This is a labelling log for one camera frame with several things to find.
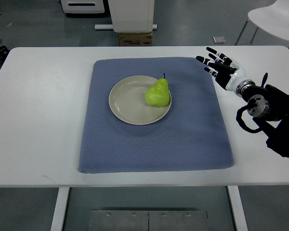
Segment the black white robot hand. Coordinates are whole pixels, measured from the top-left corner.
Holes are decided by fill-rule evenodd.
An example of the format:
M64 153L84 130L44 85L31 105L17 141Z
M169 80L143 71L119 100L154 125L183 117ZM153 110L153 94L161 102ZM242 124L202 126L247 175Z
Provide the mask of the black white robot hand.
M238 94L239 85L247 80L245 70L235 60L225 54L207 47L208 58L197 56L196 59L205 64L204 68L215 81L227 91L233 91Z

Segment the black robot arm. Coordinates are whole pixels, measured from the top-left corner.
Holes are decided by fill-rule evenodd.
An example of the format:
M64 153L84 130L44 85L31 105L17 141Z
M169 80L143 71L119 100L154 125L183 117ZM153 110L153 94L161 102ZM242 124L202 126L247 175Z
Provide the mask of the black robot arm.
M264 132L267 147L289 158L289 95L266 84L267 78L265 74L261 86L251 80L239 83L236 94L247 105L238 109L236 120L249 133Z

